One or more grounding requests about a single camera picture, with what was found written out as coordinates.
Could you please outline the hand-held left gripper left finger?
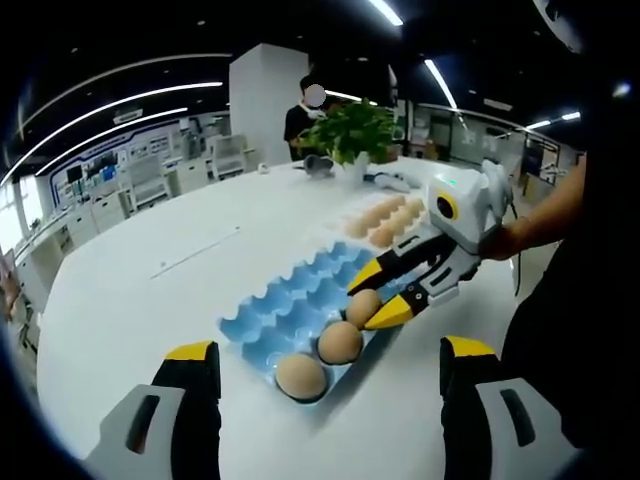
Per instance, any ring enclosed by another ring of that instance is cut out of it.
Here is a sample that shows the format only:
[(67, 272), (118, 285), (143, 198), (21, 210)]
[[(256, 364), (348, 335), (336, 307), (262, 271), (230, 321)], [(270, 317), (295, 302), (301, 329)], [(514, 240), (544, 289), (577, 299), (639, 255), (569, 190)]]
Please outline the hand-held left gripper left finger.
[(85, 467), (96, 479), (218, 479), (220, 398), (218, 344), (172, 350), (101, 421)]

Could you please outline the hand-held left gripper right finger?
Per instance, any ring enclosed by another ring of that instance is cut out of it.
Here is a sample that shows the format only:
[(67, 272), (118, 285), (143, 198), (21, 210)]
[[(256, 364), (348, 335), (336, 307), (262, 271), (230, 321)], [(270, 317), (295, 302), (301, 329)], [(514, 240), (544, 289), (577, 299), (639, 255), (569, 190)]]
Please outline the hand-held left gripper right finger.
[(446, 479), (568, 479), (584, 453), (554, 406), (474, 339), (440, 340)]

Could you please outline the person's right hand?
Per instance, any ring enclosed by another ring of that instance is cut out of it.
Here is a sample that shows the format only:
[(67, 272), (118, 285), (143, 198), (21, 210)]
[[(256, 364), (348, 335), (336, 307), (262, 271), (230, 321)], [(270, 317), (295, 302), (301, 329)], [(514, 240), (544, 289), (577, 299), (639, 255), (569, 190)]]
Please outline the person's right hand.
[(502, 225), (490, 233), (480, 244), (482, 259), (508, 260), (528, 249), (530, 242), (530, 222), (521, 217), (507, 225)]

